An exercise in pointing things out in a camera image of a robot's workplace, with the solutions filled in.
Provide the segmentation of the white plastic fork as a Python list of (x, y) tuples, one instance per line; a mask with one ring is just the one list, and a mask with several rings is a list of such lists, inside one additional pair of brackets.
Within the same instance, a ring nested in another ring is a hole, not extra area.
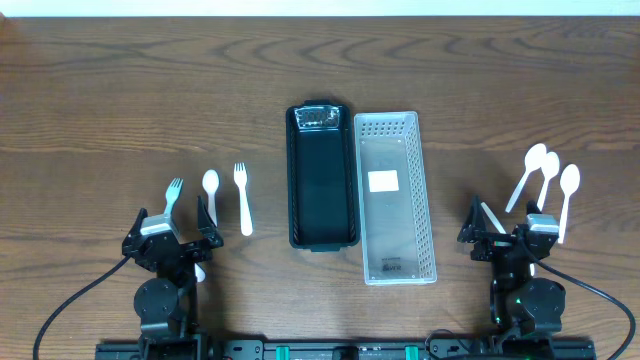
[(206, 279), (206, 273), (199, 264), (194, 265), (195, 275), (198, 283), (203, 282)]
[(236, 163), (234, 165), (234, 182), (238, 187), (240, 200), (240, 227), (244, 236), (250, 236), (253, 233), (253, 221), (251, 218), (250, 208), (247, 196), (248, 174), (244, 163)]

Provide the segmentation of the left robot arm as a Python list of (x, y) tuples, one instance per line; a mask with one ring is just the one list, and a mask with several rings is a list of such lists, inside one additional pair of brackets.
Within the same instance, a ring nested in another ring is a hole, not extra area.
[(142, 208), (122, 242), (122, 254), (156, 276), (135, 293), (133, 306), (140, 318), (141, 359), (215, 357), (207, 332), (197, 322), (196, 265), (212, 258), (224, 245), (203, 199), (197, 205), (202, 238), (181, 243), (170, 215), (150, 216)]

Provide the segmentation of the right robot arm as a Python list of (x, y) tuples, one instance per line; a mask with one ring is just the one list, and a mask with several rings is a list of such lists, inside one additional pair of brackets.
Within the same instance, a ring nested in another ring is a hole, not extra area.
[(531, 265), (548, 257), (558, 238), (556, 219), (533, 201), (527, 204), (526, 222), (507, 234), (489, 231), (480, 199), (472, 199), (457, 241), (473, 246), (473, 261), (491, 264), (490, 316), (498, 327), (473, 345), (475, 354), (554, 356), (551, 336), (562, 329), (566, 290), (556, 281), (534, 277)]

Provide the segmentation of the white plastic spoon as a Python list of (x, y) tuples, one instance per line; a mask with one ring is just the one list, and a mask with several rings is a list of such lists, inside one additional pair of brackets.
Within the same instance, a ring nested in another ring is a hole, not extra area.
[(502, 226), (501, 222), (498, 220), (494, 212), (489, 208), (489, 206), (485, 202), (482, 202), (481, 207), (485, 212), (486, 216), (488, 217), (488, 219), (490, 220), (490, 222), (492, 223), (492, 225), (494, 226), (494, 228), (500, 234), (505, 234), (506, 230), (504, 229), (504, 227)]
[(202, 177), (202, 187), (205, 190), (208, 198), (208, 214), (215, 225), (218, 224), (215, 197), (219, 185), (220, 179), (217, 171), (214, 169), (207, 170)]
[(561, 174), (560, 187), (563, 192), (564, 198), (559, 222), (559, 244), (563, 244), (566, 238), (567, 224), (569, 219), (570, 198), (578, 190), (580, 180), (580, 170), (575, 164), (567, 165)]
[(546, 201), (548, 189), (551, 180), (558, 175), (560, 169), (560, 159), (556, 152), (548, 152), (545, 155), (544, 161), (541, 166), (543, 174), (543, 184), (538, 196), (537, 207), (540, 211), (543, 210)]
[(532, 146), (524, 156), (524, 173), (517, 183), (509, 201), (505, 207), (505, 212), (510, 213), (515, 206), (524, 186), (528, 180), (529, 175), (540, 169), (542, 161), (547, 154), (547, 147), (543, 143), (538, 143)]

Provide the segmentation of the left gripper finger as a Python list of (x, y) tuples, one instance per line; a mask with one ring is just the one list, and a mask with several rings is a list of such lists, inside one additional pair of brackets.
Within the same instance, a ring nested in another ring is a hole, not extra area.
[(142, 228), (142, 223), (143, 220), (148, 216), (148, 212), (145, 208), (141, 208), (138, 212), (138, 215), (136, 217), (136, 220), (133, 224), (133, 226), (131, 227), (127, 238), (128, 239), (133, 239), (133, 238), (137, 238), (141, 235), (141, 228)]
[(220, 248), (224, 245), (224, 240), (218, 232), (218, 227), (209, 215), (208, 208), (201, 196), (198, 199), (198, 230), (209, 242), (212, 248)]

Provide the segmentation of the pale green plastic fork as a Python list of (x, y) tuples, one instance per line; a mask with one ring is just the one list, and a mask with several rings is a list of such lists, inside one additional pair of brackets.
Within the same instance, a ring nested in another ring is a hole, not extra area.
[(169, 184), (169, 186), (167, 187), (167, 190), (165, 192), (165, 200), (166, 200), (166, 206), (164, 209), (165, 215), (172, 214), (174, 205), (181, 195), (183, 182), (184, 180), (182, 178), (174, 178)]

